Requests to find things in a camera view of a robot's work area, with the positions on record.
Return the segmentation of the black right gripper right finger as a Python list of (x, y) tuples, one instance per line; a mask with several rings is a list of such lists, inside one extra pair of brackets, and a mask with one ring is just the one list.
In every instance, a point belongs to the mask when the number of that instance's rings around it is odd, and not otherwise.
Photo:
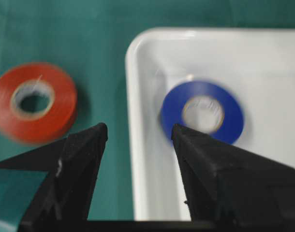
[(192, 221), (227, 232), (295, 232), (293, 167), (180, 124), (171, 139)]

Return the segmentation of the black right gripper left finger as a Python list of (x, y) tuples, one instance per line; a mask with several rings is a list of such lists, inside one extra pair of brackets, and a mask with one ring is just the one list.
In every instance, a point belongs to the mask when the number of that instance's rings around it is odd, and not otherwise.
[(86, 220), (107, 139), (99, 123), (0, 161), (0, 232), (56, 232)]

